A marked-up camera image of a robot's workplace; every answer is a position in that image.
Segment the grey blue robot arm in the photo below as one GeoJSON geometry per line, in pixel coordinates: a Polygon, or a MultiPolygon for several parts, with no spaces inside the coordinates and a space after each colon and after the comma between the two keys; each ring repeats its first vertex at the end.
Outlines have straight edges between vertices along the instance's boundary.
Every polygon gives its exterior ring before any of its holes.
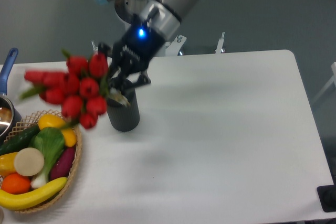
{"type": "MultiPolygon", "coordinates": [[[[96,0],[100,4],[118,0],[96,0]]],[[[150,61],[175,34],[185,16],[199,0],[139,0],[132,10],[131,25],[112,47],[100,44],[99,51],[111,57],[109,87],[125,94],[150,84],[146,73],[150,61]]]]}

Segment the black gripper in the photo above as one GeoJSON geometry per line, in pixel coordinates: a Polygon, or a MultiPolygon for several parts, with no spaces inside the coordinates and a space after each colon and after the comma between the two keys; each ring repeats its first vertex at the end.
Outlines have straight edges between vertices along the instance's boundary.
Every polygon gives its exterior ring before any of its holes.
{"type": "Polygon", "coordinates": [[[121,73],[110,78],[110,93],[126,95],[137,88],[150,85],[151,79],[146,69],[164,44],[165,39],[137,15],[125,34],[113,46],[100,42],[98,52],[112,59],[111,74],[115,74],[118,69],[124,76],[140,72],[135,81],[123,77],[121,73]]]}

